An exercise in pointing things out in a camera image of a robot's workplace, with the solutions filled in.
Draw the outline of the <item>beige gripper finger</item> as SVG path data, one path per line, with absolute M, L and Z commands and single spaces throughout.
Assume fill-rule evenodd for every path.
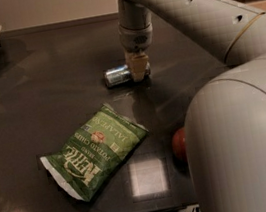
M 124 55 L 127 67 L 130 70 L 133 81 L 142 81 L 146 74 L 145 71 L 148 66 L 147 64 L 149 63 L 148 55 L 142 51 L 131 53 L 126 52 Z

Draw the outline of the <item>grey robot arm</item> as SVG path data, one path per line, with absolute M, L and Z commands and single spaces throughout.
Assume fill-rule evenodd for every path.
M 200 212 L 266 212 L 266 12 L 233 0 L 118 0 L 126 60 L 150 44 L 151 16 L 186 34 L 228 71 L 193 97 L 186 153 Z

